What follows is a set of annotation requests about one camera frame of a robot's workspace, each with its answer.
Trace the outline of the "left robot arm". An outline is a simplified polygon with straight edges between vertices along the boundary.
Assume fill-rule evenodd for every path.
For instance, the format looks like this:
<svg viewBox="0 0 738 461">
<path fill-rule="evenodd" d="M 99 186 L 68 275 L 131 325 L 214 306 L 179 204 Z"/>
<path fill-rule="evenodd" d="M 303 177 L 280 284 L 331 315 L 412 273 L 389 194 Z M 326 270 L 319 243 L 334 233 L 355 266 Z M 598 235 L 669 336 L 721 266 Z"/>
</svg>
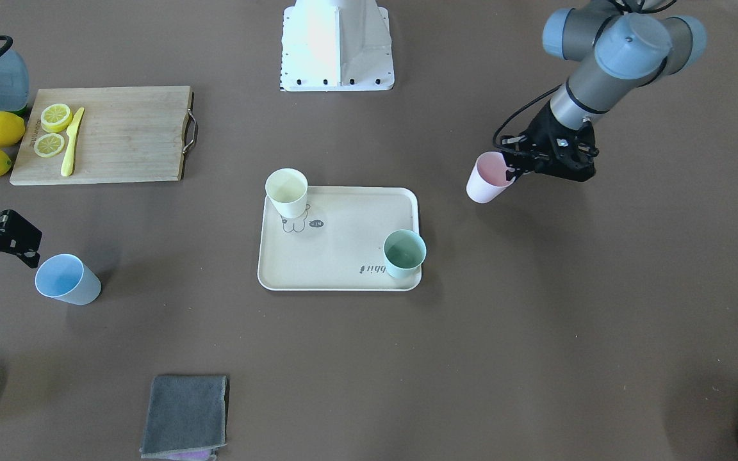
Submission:
<svg viewBox="0 0 738 461">
<path fill-rule="evenodd" d="M 594 124 L 634 88 L 685 70 L 705 52 L 708 35 L 694 17 L 659 19 L 643 3 L 622 8 L 591 1 L 553 12 L 543 29 L 545 52 L 578 62 L 577 70 L 545 92 L 545 105 L 516 136 L 493 137 L 505 179 L 530 173 L 588 181 L 598 151 Z"/>
</svg>

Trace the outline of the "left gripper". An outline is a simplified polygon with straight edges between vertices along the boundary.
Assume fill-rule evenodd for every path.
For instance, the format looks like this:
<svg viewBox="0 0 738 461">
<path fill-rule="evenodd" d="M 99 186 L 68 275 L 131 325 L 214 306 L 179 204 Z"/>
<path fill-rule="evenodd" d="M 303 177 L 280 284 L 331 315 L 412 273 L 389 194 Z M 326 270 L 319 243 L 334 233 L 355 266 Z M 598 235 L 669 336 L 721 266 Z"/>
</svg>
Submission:
<svg viewBox="0 0 738 461">
<path fill-rule="evenodd" d="M 522 175 L 544 174 L 563 180 L 585 182 L 596 174 L 598 155 L 591 122 L 578 129 L 560 123 L 545 103 L 519 135 L 500 134 L 497 149 L 504 155 L 505 178 L 513 183 Z"/>
</svg>

